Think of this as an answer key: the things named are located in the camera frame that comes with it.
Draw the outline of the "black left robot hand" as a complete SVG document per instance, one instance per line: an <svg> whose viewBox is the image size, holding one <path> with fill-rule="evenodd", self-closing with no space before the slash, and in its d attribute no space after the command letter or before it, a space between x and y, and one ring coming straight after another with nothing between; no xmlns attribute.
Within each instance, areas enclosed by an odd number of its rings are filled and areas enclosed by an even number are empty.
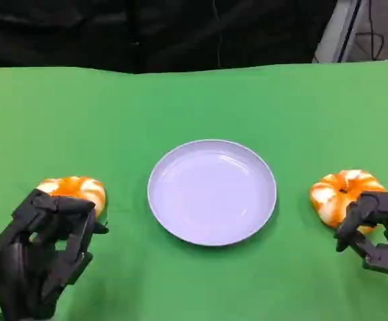
<svg viewBox="0 0 388 321"><path fill-rule="evenodd" d="M92 261L92 236L108 231L93 202L34 189L0 234L0 320L51 319Z"/></svg>

